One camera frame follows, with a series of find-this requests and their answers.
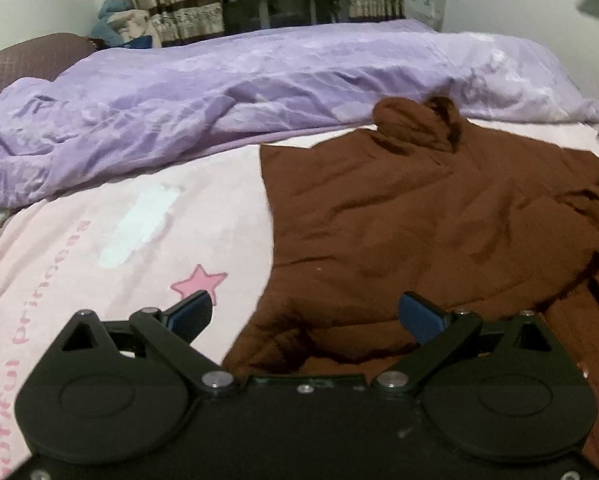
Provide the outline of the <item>maroon quilted pillow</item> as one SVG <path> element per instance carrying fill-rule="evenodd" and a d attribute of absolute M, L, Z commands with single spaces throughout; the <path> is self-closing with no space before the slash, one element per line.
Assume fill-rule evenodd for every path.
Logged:
<path fill-rule="evenodd" d="M 0 93 L 20 78 L 54 80 L 98 51 L 98 45 L 70 32 L 26 40 L 0 51 Z"/>

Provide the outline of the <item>purple duvet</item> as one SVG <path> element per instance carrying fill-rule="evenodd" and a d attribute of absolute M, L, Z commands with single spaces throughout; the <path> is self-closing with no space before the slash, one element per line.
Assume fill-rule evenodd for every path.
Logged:
<path fill-rule="evenodd" d="M 599 122 L 599 101 L 541 44 L 414 20 L 107 49 L 0 93 L 0 207 L 244 144 L 368 125 L 381 99 L 435 94 L 468 118 Z"/>

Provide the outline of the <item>pile of clothes in corner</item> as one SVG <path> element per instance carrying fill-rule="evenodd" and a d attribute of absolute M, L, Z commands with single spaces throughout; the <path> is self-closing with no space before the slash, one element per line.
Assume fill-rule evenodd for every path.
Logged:
<path fill-rule="evenodd" d="M 100 47 L 150 49 L 154 47 L 150 13 L 133 9 L 126 0 L 105 0 L 90 39 Z"/>

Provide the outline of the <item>brown button-up shirt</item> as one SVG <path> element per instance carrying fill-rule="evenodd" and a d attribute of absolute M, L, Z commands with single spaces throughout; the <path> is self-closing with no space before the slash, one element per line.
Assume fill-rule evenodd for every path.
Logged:
<path fill-rule="evenodd" d="M 599 158 L 476 126 L 452 101 L 378 102 L 374 128 L 265 146 L 270 278 L 235 376 L 377 374 L 415 348 L 416 292 L 488 321 L 535 310 L 599 405 Z M 585 447 L 599 467 L 599 417 Z"/>

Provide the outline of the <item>pink printed bed sheet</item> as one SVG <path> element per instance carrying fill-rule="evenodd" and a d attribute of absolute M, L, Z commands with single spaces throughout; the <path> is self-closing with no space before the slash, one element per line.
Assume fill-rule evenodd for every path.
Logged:
<path fill-rule="evenodd" d="M 194 348 L 218 362 L 254 313 L 272 255 L 256 145 L 16 214 L 0 237 L 0 478 L 28 455 L 15 396 L 76 311 L 118 320 L 205 289 L 214 314 Z"/>

